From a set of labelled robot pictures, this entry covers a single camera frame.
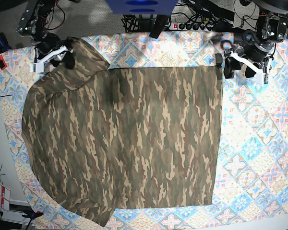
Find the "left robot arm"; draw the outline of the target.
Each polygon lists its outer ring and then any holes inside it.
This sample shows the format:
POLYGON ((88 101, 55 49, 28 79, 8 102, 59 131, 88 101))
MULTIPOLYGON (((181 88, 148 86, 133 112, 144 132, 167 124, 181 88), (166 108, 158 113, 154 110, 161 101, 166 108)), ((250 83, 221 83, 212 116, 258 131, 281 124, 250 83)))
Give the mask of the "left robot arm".
POLYGON ((267 84, 276 45, 288 38, 288 0, 241 0, 259 8, 254 30, 240 29, 238 45, 226 49, 224 76, 232 79, 246 65, 245 77, 267 84))

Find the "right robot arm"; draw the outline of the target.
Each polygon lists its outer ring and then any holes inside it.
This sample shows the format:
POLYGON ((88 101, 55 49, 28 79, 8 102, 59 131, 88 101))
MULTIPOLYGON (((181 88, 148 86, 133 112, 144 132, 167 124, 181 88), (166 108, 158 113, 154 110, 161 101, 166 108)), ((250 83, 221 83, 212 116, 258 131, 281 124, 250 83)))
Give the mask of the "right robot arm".
POLYGON ((52 33, 55 28, 48 28, 56 7, 63 10, 58 0, 30 0, 19 21, 17 32, 30 37, 34 46, 34 59, 30 65, 32 72, 43 73, 48 63, 54 67, 62 63, 67 69, 75 66, 71 40, 61 40, 52 33))

